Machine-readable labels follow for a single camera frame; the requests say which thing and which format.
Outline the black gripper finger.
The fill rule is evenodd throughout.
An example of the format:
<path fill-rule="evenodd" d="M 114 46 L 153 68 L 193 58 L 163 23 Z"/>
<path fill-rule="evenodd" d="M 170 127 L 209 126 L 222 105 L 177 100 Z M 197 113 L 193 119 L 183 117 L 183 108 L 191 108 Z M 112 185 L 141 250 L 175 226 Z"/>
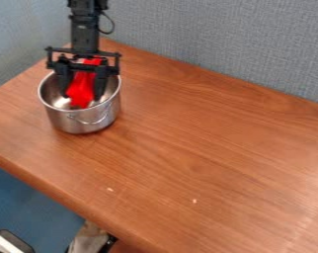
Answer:
<path fill-rule="evenodd" d="M 94 100 L 99 101 L 106 93 L 108 83 L 108 76 L 103 73 L 98 73 L 94 83 Z"/>
<path fill-rule="evenodd" d="M 68 67 L 64 67 L 56 72 L 56 77 L 60 95 L 67 98 L 67 90 L 74 79 L 74 71 Z"/>

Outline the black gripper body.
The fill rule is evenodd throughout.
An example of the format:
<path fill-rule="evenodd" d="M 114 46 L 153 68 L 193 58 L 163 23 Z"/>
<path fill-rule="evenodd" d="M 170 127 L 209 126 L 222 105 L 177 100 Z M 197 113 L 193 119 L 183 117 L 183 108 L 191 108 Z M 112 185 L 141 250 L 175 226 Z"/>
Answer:
<path fill-rule="evenodd" d="M 99 49 L 99 20 L 71 20 L 71 48 L 48 46 L 47 68 L 58 75 L 91 72 L 99 75 L 120 73 L 119 52 Z"/>

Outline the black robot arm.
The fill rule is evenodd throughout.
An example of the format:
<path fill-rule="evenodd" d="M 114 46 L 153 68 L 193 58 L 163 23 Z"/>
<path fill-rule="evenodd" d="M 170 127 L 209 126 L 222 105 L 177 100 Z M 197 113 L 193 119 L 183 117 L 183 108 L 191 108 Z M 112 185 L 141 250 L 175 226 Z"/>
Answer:
<path fill-rule="evenodd" d="M 47 68 L 58 78 L 58 88 L 71 104 L 87 108 L 106 93 L 108 78 L 120 74 L 119 52 L 99 49 L 100 16 L 107 16 L 108 0 L 67 0 L 71 9 L 71 48 L 47 47 Z"/>

